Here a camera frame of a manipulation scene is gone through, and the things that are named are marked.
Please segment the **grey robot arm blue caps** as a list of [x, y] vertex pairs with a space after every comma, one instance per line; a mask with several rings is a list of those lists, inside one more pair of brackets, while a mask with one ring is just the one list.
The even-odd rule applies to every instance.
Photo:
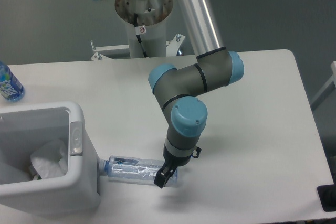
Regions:
[[[178, 0], [178, 4], [197, 62], [182, 69], [163, 64], [148, 77], [168, 123], [165, 162], [154, 179], [159, 187], [201, 152], [197, 142], [206, 125], [207, 108], [198, 96], [230, 85], [244, 75], [243, 61], [236, 52], [227, 51], [207, 0]], [[115, 0], [114, 6], [125, 24], [132, 58], [166, 55], [165, 22], [173, 0]]]

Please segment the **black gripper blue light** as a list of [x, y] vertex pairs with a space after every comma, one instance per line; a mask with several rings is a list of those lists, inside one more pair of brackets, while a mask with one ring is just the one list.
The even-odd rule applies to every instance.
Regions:
[[163, 157], [165, 159], [165, 162], [161, 169], [158, 170], [155, 179], [154, 184], [157, 185], [160, 188], [165, 187], [168, 180], [174, 180], [175, 179], [175, 170], [179, 166], [186, 165], [191, 158], [199, 158], [200, 153], [202, 149], [198, 146], [194, 147], [192, 150], [192, 153], [187, 157], [177, 157], [172, 155], [167, 148], [164, 146], [163, 148]]

